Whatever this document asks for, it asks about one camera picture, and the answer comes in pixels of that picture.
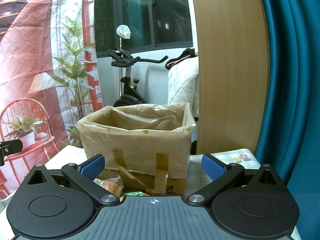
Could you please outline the teal curtain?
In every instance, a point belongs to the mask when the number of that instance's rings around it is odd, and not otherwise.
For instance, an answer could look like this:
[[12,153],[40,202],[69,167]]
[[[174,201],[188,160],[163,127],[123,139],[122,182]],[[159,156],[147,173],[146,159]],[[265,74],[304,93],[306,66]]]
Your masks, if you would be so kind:
[[263,0],[270,73],[256,158],[271,164],[319,239],[319,0]]

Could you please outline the red printed backdrop cloth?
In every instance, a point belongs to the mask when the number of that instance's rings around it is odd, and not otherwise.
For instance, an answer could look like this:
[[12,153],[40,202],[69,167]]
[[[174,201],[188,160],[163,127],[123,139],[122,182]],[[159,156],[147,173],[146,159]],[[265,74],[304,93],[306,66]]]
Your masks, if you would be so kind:
[[1,0],[1,200],[36,163],[81,147],[77,123],[103,106],[94,37],[94,0]]

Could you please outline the checked bunny tablecloth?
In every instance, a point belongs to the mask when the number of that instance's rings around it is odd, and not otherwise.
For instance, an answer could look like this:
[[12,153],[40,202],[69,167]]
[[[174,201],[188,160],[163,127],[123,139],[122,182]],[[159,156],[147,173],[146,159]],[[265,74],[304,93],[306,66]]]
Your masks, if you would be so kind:
[[119,199],[94,180],[106,163],[87,154],[79,165],[67,146],[53,158],[52,176],[67,182],[71,199],[52,222],[46,239],[290,239],[299,210],[270,165],[246,169],[218,154],[201,157],[211,182],[187,198],[125,196]]

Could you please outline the black exercise bike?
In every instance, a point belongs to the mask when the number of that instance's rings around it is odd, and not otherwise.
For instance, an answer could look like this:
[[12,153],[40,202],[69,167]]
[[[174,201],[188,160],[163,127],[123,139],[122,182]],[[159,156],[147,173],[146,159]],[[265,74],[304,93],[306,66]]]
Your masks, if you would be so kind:
[[129,27],[124,24],[119,25],[116,29],[116,33],[119,36],[119,49],[109,48],[107,53],[113,59],[111,66],[124,68],[126,70],[125,75],[120,78],[120,97],[115,101],[113,106],[121,107],[147,103],[147,101],[137,92],[139,79],[135,78],[133,80],[133,85],[131,85],[131,67],[138,62],[160,64],[167,60],[168,56],[165,56],[160,60],[144,59],[139,56],[133,57],[129,51],[124,50],[122,47],[122,41],[131,38],[131,30]]

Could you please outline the green orange snack bag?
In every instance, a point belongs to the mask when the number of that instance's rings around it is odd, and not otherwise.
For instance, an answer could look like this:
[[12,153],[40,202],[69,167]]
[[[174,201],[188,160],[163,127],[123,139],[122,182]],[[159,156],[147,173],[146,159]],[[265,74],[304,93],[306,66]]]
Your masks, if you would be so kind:
[[126,192],[126,193],[124,193],[124,195],[125,196],[139,196],[139,197],[147,196],[147,194],[142,191]]

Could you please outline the wooden headboard panel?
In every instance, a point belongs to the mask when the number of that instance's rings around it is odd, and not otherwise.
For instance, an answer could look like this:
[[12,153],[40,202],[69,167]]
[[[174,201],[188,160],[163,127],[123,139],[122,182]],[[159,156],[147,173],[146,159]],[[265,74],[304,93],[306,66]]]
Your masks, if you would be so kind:
[[255,151],[269,48],[262,0],[193,0],[199,48],[197,153]]

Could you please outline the dark window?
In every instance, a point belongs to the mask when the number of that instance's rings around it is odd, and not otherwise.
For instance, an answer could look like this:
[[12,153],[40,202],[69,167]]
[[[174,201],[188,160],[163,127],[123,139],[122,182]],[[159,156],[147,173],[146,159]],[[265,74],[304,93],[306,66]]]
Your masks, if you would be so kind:
[[188,0],[94,0],[95,43],[99,57],[119,46],[116,28],[127,25],[131,53],[189,47],[192,44]]

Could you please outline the black pink garment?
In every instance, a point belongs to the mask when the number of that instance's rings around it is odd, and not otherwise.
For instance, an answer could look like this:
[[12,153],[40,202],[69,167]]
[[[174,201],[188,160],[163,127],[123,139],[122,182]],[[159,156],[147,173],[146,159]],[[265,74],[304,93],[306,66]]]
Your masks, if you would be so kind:
[[165,64],[165,68],[167,70],[170,70],[174,65],[182,62],[183,60],[186,60],[192,57],[197,57],[198,55],[199,55],[199,52],[196,48],[187,48],[181,53],[179,57],[168,60]]

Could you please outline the white quilted blanket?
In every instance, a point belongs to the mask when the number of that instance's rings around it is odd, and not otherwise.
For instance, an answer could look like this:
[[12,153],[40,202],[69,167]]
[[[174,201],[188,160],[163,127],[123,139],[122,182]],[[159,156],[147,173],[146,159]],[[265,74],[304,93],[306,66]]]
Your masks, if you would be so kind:
[[199,117],[200,79],[198,63],[179,63],[168,73],[168,105],[188,102],[193,117]]

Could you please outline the cardboard box with plastic liner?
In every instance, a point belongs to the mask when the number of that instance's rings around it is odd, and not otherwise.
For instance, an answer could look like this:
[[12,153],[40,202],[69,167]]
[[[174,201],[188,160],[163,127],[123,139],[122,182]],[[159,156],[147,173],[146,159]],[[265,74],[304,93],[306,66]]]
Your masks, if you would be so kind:
[[151,194],[185,193],[191,134],[189,103],[106,106],[77,123],[87,158],[102,154],[103,179]]

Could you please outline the orange cracker pack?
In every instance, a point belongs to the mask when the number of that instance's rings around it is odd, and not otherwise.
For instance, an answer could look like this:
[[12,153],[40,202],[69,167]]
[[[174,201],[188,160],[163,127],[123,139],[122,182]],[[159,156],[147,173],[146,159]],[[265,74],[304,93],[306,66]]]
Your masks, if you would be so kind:
[[107,191],[111,192],[112,194],[115,194],[117,197],[121,196],[124,188],[124,184],[120,176],[104,180],[97,178],[94,180],[94,182],[100,187],[103,187]]

